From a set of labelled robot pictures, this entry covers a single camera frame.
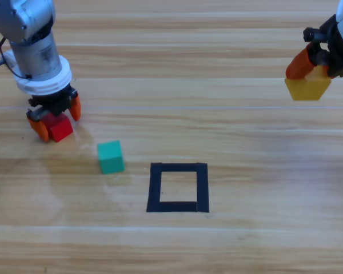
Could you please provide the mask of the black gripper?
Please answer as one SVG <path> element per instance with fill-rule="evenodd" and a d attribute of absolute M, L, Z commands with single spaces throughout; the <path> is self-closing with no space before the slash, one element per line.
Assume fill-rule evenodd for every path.
<path fill-rule="evenodd" d="M 343 77 L 343 37 L 335 15 L 317 29 L 306 28 L 303 39 L 308 45 L 287 67 L 288 79 L 303 79 L 318 65 L 322 66 L 321 75 L 325 78 Z"/>
<path fill-rule="evenodd" d="M 49 141 L 49 132 L 45 124 L 40 120 L 47 114 L 51 113 L 54 116 L 59 116 L 64 111 L 69 110 L 75 121 L 79 121 L 81 118 L 79 95 L 77 90 L 71 86 L 66 86 L 60 91 L 49 95 L 33 95 L 29 99 L 29 104 L 32 107 L 40 106 L 35 111 L 28 110 L 27 119 L 31 128 L 44 142 Z"/>

